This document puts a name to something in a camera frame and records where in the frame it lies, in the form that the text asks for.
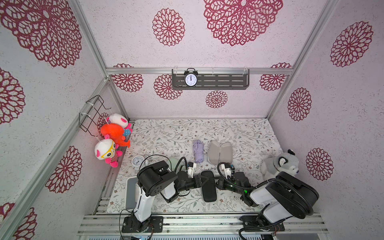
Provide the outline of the mint green zippered umbrella case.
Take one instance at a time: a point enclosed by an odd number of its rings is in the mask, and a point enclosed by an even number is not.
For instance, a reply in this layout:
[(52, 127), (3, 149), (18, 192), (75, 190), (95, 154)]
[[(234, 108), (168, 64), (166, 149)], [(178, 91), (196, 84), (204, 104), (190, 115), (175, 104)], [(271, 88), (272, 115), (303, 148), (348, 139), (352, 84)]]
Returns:
[(181, 164), (179, 164), (179, 166), (176, 167), (178, 162), (179, 162), (179, 160), (180, 159), (177, 159), (175, 157), (170, 157), (170, 169), (172, 171), (174, 171), (175, 173), (177, 173), (179, 171), (179, 167), (181, 166)]

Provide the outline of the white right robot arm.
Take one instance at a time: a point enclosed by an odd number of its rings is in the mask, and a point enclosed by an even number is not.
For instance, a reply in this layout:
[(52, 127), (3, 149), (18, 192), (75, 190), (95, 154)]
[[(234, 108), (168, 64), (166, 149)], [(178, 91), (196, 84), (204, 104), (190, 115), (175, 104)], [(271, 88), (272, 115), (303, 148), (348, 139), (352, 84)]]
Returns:
[(291, 217), (304, 219), (311, 216), (320, 197), (313, 187), (285, 172), (255, 187), (250, 185), (243, 172), (234, 173), (231, 179), (215, 177), (214, 181), (218, 189), (241, 195), (240, 199), (249, 207), (267, 204), (251, 219), (257, 227), (280, 224)]

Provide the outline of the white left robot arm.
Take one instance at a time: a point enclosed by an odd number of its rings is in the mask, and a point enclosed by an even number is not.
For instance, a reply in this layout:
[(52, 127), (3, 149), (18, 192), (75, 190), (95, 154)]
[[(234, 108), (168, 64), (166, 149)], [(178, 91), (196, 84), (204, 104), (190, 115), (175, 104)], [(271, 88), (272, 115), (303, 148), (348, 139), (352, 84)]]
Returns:
[(170, 203), (179, 197), (180, 192), (215, 183), (212, 176), (200, 174), (191, 177), (186, 171), (175, 173), (165, 161), (140, 169), (137, 178), (141, 191), (132, 217), (134, 223), (138, 224), (149, 221), (156, 195), (161, 194)]

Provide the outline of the purple folded umbrella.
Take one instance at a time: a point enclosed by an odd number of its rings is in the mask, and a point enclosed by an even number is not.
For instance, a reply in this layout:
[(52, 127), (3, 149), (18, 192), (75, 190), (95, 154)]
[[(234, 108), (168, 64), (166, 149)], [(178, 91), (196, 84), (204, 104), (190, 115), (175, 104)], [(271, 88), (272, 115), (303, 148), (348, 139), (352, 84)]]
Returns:
[(195, 157), (195, 163), (201, 164), (204, 161), (204, 143), (202, 141), (193, 141), (193, 153)]

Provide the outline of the white table alarm clock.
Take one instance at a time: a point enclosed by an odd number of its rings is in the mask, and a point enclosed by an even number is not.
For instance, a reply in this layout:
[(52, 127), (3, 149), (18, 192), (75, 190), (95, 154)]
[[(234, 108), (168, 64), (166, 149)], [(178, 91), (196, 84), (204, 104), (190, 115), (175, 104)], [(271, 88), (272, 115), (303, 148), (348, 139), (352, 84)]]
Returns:
[(148, 160), (144, 156), (137, 155), (132, 158), (132, 166), (138, 170), (141, 167), (145, 167), (148, 164)]

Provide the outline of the grey tray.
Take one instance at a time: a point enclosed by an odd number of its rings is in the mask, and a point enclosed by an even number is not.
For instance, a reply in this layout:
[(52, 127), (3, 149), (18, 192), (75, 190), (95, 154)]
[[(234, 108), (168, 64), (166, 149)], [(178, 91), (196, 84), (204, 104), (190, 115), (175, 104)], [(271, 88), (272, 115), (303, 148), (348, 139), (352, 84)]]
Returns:
[(138, 178), (136, 176), (129, 177), (126, 181), (126, 194), (125, 194), (125, 209), (133, 210), (138, 201), (140, 189), (138, 186)]

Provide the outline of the grey husky plush toy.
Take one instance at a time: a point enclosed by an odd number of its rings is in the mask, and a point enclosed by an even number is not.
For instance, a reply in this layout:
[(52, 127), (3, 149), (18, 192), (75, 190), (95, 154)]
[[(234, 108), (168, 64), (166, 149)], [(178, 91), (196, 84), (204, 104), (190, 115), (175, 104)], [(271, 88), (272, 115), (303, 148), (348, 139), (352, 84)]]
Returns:
[(294, 177), (299, 173), (299, 159), (289, 149), (286, 153), (263, 160), (261, 172), (264, 181), (275, 178), (280, 172), (285, 172)]

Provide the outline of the striped plush doll with glasses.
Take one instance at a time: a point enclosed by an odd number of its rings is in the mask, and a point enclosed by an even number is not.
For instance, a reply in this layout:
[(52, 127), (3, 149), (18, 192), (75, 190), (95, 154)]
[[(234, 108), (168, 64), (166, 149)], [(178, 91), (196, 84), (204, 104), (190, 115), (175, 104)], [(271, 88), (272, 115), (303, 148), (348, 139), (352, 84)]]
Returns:
[(122, 151), (117, 150), (119, 147), (112, 139), (104, 139), (95, 145), (95, 155), (98, 160), (105, 161), (112, 168), (117, 168), (118, 158), (123, 155)]

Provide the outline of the orange plush toy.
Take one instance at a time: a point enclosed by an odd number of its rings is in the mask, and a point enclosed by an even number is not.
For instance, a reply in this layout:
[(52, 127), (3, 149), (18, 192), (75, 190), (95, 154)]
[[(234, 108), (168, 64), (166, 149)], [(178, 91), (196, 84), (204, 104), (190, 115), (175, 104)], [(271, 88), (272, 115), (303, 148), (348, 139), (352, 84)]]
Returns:
[(131, 146), (130, 140), (125, 141), (124, 129), (117, 124), (105, 124), (100, 128), (100, 132), (105, 139), (112, 139), (120, 147), (129, 148)]

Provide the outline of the black alarm clock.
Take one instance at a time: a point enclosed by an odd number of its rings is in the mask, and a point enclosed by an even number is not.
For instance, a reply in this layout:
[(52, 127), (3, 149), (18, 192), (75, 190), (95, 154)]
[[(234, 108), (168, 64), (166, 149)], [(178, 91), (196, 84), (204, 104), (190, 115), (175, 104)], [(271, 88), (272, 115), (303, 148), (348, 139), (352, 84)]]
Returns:
[(195, 68), (188, 68), (184, 72), (184, 80), (187, 87), (194, 87), (198, 83), (198, 71)]

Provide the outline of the white pink plush doll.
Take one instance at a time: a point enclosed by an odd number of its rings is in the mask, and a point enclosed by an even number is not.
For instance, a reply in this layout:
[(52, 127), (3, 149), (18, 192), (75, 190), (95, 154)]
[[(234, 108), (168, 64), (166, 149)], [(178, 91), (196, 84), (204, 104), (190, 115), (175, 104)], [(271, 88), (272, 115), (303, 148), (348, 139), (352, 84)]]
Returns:
[(109, 124), (113, 123), (113, 124), (117, 124), (120, 127), (122, 127), (124, 129), (124, 133), (123, 133), (124, 137), (128, 137), (133, 131), (132, 124), (129, 123), (129, 121), (124, 116), (122, 116), (120, 114), (112, 114), (112, 115), (108, 116), (107, 122)]

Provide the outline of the grey wall shelf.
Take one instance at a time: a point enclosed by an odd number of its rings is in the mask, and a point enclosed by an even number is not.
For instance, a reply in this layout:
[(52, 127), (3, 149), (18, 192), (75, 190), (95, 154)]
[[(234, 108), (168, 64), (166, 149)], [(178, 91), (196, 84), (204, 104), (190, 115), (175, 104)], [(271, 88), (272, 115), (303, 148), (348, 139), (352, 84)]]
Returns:
[(250, 71), (244, 69), (241, 74), (202, 74), (198, 75), (198, 83), (187, 87), (184, 72), (172, 69), (171, 83), (174, 90), (246, 90), (250, 85)]

